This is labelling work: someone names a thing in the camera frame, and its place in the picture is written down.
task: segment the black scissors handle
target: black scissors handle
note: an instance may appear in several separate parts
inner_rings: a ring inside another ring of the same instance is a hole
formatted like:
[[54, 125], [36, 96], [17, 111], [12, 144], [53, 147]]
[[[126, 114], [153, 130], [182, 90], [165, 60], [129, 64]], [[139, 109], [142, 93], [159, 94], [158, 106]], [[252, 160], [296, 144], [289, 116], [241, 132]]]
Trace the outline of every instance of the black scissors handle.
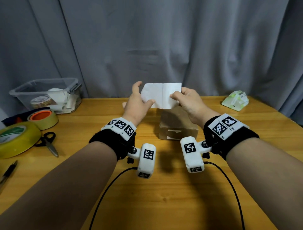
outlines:
[[35, 146], [36, 147], [46, 146], [45, 140], [47, 140], [49, 143], [52, 143], [54, 141], [55, 137], [56, 137], [56, 134], [54, 132], [47, 132], [42, 137], [40, 137], [41, 143], [35, 144]]

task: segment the cable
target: cable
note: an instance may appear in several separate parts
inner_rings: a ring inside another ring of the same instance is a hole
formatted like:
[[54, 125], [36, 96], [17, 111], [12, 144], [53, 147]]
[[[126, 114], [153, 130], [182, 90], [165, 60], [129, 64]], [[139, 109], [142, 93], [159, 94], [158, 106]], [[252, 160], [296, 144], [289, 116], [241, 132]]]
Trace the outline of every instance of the cable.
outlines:
[[235, 196], [236, 196], [236, 199], [237, 199], [237, 202], [238, 202], [240, 216], [241, 216], [242, 229], [245, 230], [244, 219], [243, 219], [243, 214], [242, 214], [242, 209], [241, 209], [240, 201], [239, 201], [239, 198], [238, 198], [238, 195], [236, 193], [236, 190], [235, 190], [234, 186], [232, 185], [230, 179], [227, 177], [227, 175], [225, 174], [225, 172], [219, 166], [217, 166], [215, 163], [205, 161], [204, 164], [212, 164], [212, 165], [216, 166], [223, 173], [223, 175], [226, 177], [226, 179], [228, 180], [229, 184], [231, 185], [231, 187], [232, 187], [232, 189], [233, 189], [233, 191], [235, 193]]
[[96, 214], [97, 214], [98, 208], [99, 208], [99, 206], [100, 206], [100, 203], [101, 203], [103, 197], [105, 196], [105, 193], [106, 193], [107, 190], [109, 189], [109, 187], [115, 182], [115, 180], [118, 179], [119, 176], [121, 176], [123, 173], [125, 173], [125, 172], [127, 172], [127, 171], [129, 171], [129, 170], [132, 170], [132, 169], [137, 170], [138, 168], [137, 168], [137, 167], [132, 167], [132, 168], [125, 169], [125, 170], [124, 170], [123, 172], [121, 172], [118, 176], [116, 176], [115, 179], [113, 179], [113, 181], [109, 184], [109, 186], [107, 186], [106, 190], [104, 191], [103, 195], [101, 196], [101, 198], [100, 198], [100, 200], [99, 200], [99, 202], [98, 202], [98, 204], [97, 204], [96, 210], [95, 210], [95, 212], [94, 212], [94, 215], [93, 215], [93, 218], [92, 218], [92, 221], [91, 221], [91, 224], [90, 224], [88, 230], [92, 230], [92, 226], [93, 226], [94, 219], [95, 219], [95, 216], [96, 216]]

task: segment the qr code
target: qr code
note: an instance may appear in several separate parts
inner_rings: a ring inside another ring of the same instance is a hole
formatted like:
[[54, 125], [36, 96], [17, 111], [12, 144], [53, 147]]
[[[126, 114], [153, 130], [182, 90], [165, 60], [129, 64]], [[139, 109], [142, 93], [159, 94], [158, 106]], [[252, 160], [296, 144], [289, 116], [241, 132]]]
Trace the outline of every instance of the qr code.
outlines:
[[184, 145], [185, 153], [192, 153], [196, 151], [194, 143], [189, 143]]
[[154, 159], [154, 151], [145, 149], [145, 150], [144, 150], [143, 157], [146, 158], [146, 159], [153, 160], [153, 159]]
[[191, 172], [199, 172], [199, 171], [202, 171], [202, 168], [201, 167], [195, 167], [195, 168], [191, 168], [190, 171]]
[[127, 125], [126, 128], [124, 129], [124, 131], [129, 136], [131, 136], [134, 133], [134, 130], [132, 129], [132, 127], [130, 127], [130, 125]]
[[148, 179], [149, 176], [150, 176], [150, 174], [148, 174], [148, 173], [142, 173], [142, 172], [140, 172], [139, 175], [138, 175], [138, 177], [142, 177], [142, 178], [146, 178], [146, 179]]
[[221, 135], [226, 129], [227, 128], [221, 123], [218, 123], [215, 127], [212, 128], [212, 130], [215, 131], [218, 135]]
[[106, 125], [112, 125], [113, 123], [115, 123], [116, 120], [111, 120], [108, 124]]
[[116, 124], [114, 124], [115, 126], [117, 126], [120, 129], [123, 129], [126, 126], [126, 123], [124, 123], [123, 121], [118, 120]]
[[231, 118], [231, 117], [227, 117], [227, 118], [223, 119], [222, 122], [223, 122], [224, 124], [226, 124], [228, 127], [230, 127], [230, 126], [232, 126], [233, 124], [236, 124], [236, 123], [237, 123], [237, 121], [236, 121], [235, 119]]

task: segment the green and white packet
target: green and white packet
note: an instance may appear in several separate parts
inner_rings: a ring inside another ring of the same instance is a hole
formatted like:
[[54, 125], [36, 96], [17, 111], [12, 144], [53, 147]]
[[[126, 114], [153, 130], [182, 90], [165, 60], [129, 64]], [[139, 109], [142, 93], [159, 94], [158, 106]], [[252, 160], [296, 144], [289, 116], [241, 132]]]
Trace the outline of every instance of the green and white packet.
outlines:
[[237, 90], [232, 92], [228, 97], [226, 97], [222, 102], [222, 105], [230, 109], [240, 111], [246, 105], [248, 105], [248, 102], [249, 99], [247, 98], [246, 93], [241, 90]]

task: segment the black wrist strap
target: black wrist strap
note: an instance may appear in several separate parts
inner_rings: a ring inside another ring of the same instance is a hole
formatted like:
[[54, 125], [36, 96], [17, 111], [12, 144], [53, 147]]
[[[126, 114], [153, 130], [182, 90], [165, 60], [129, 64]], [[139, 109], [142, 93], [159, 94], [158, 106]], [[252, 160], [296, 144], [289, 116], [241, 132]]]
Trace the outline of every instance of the black wrist strap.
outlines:
[[212, 153], [219, 154], [221, 157], [223, 157], [224, 160], [226, 160], [226, 156], [229, 151], [240, 142], [252, 137], [259, 138], [259, 136], [254, 131], [246, 127], [241, 127], [237, 131], [233, 132], [232, 135], [227, 139], [221, 139], [214, 133], [213, 130], [208, 127], [218, 117], [220, 116], [216, 116], [208, 120], [204, 125], [203, 132], [207, 145], [212, 146]]
[[126, 141], [120, 136], [120, 134], [115, 133], [111, 129], [104, 129], [97, 132], [89, 140], [89, 143], [100, 141], [108, 145], [116, 153], [118, 161], [119, 159], [124, 159], [127, 156], [127, 152], [135, 146], [135, 135], [136, 132], [134, 132], [131, 138]]

